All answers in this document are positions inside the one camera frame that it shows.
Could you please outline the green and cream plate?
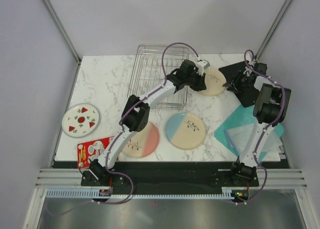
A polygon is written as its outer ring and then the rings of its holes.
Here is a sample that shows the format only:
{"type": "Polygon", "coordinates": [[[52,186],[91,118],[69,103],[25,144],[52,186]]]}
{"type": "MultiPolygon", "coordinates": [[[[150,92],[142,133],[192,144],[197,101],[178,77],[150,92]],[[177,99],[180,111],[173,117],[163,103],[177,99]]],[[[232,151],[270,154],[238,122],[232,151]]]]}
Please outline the green and cream plate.
{"type": "Polygon", "coordinates": [[[206,89],[198,93],[206,97],[215,97],[225,91],[223,86],[227,81],[225,76],[216,68],[209,67],[204,70],[206,89]]]}

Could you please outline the metal wire dish rack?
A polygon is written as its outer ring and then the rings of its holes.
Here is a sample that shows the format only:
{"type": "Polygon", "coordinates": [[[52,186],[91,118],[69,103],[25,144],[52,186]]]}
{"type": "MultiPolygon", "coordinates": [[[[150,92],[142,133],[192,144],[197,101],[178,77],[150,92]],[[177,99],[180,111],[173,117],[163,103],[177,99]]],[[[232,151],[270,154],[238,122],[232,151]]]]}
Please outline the metal wire dish rack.
{"type": "Polygon", "coordinates": [[[164,82],[165,74],[170,74],[189,58],[190,49],[184,45],[170,47],[164,55],[164,69],[162,69],[162,55],[165,45],[140,44],[137,47],[127,96],[140,96],[151,92],[164,82]]]}

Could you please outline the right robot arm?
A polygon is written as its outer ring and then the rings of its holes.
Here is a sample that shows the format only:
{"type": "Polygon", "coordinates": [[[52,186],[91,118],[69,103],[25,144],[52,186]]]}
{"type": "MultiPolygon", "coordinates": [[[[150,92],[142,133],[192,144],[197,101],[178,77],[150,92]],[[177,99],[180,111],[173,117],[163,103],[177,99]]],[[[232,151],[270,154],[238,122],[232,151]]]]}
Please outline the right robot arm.
{"type": "Polygon", "coordinates": [[[233,186],[258,186],[259,157],[267,138],[286,116],[291,89],[279,86],[267,76],[267,65],[247,60],[219,68],[223,85],[245,106],[253,105],[254,124],[244,150],[233,162],[229,180],[233,186]]]}

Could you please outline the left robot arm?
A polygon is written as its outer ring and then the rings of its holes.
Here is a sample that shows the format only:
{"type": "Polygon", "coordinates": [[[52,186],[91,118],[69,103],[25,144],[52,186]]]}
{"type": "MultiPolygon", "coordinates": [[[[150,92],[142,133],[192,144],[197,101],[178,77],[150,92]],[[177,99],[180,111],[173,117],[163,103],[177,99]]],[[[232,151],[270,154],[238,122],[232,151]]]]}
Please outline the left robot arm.
{"type": "Polygon", "coordinates": [[[196,92],[207,89],[205,69],[210,66],[210,63],[207,60],[200,59],[200,57],[196,59],[195,62],[185,59],[180,67],[169,74],[164,74],[164,82],[153,90],[140,96],[133,94],[128,98],[119,120],[121,130],[105,151],[97,159],[90,162],[88,171],[95,183],[104,186],[109,182],[111,175],[126,177],[132,183],[132,179],[128,175],[112,171],[120,152],[136,133],[141,132],[146,127],[150,109],[156,104],[184,89],[184,87],[189,87],[196,92]]]}

